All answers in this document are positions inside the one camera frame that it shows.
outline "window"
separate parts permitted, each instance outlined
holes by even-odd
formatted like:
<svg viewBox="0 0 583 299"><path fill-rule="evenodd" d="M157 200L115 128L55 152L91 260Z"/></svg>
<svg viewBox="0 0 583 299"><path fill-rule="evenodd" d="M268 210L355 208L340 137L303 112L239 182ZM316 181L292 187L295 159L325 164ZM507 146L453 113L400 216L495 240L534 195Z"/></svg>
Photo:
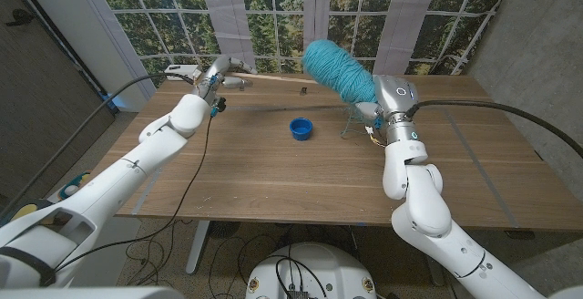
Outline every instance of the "window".
<svg viewBox="0 0 583 299"><path fill-rule="evenodd" d="M330 0L328 39L373 72L391 0Z"/></svg>
<svg viewBox="0 0 583 299"><path fill-rule="evenodd" d="M259 72L301 73L303 0L244 0Z"/></svg>
<svg viewBox="0 0 583 299"><path fill-rule="evenodd" d="M204 0L106 1L150 74L170 64L206 68L220 54Z"/></svg>
<svg viewBox="0 0 583 299"><path fill-rule="evenodd" d="M243 0L260 72L301 73L304 0ZM205 0L107 0L149 73L220 54ZM330 0L328 38L373 71L391 0ZM407 74L458 74L500 0L432 0Z"/></svg>
<svg viewBox="0 0 583 299"><path fill-rule="evenodd" d="M406 74L459 74L500 0L432 0Z"/></svg>

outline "blue bowl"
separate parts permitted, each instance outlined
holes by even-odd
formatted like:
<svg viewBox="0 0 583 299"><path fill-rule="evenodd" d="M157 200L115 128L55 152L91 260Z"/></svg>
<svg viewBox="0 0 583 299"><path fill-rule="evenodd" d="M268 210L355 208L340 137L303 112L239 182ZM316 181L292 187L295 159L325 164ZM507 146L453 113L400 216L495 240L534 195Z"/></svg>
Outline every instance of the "blue bowl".
<svg viewBox="0 0 583 299"><path fill-rule="evenodd" d="M312 122L306 118L297 118L290 122L290 130L297 140L307 140L312 133Z"/></svg>

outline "wooden table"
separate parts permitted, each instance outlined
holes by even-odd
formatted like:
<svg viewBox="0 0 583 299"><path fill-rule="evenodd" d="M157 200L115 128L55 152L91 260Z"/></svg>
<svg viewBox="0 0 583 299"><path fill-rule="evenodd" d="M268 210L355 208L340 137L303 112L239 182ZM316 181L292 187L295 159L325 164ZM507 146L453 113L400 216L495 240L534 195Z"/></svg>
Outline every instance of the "wooden table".
<svg viewBox="0 0 583 299"><path fill-rule="evenodd" d="M391 213L401 202L384 194L383 149L355 132L339 136L348 115L336 93L302 75L285 77L296 79L253 77L253 88L220 91L228 108L212 120L206 159L178 216L390 225ZM405 78L416 84L421 100L490 100L471 77ZM302 88L307 88L306 95L300 94ZM190 90L186 83L166 81L93 174L133 149L139 132ZM307 141L296 141L290 133L289 123L298 117L313 123ZM583 230L583 205L503 112L422 108L415 123L430 157L427 163L442 172L443 197L461 226ZM206 123L118 215L171 216L199 165L205 129Z"/></svg>

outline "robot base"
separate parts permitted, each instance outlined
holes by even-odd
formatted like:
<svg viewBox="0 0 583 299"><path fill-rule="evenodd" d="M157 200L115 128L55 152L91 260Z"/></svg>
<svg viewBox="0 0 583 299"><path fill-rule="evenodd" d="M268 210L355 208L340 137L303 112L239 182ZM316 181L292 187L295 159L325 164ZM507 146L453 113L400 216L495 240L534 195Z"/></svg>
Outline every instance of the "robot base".
<svg viewBox="0 0 583 299"><path fill-rule="evenodd" d="M283 247L259 263L251 273L245 298L285 298L275 273L275 265L282 257L288 257L288 254L310 268L325 291L324 295L316 279L301 265L298 270L295 263L283 260L278 266L280 277L294 298L376 298L373 278L360 262L338 248L317 242L292 244L291 249L290 246Z"/></svg>

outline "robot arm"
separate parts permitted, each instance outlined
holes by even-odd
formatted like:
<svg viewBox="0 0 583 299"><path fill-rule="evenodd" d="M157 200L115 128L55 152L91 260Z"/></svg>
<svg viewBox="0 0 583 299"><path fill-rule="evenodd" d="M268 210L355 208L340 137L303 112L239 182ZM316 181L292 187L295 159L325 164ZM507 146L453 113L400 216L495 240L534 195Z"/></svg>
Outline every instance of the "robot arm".
<svg viewBox="0 0 583 299"><path fill-rule="evenodd" d="M543 298L452 220L441 197L441 174L432 164L420 164L427 159L425 146L404 114L417 103L414 85L387 76L373 76L373 81L379 104L358 108L388 124L384 191L394 200L405 197L393 212L396 233L442 264L476 298Z"/></svg>
<svg viewBox="0 0 583 299"><path fill-rule="evenodd" d="M202 80L164 117L139 135L139 145L97 175L72 197L9 222L0 229L0 288L66 286L91 250L104 224L155 169L176 157L214 110L224 109L216 90L230 67L257 73L237 59L219 57ZM249 86L239 78L225 87Z"/></svg>

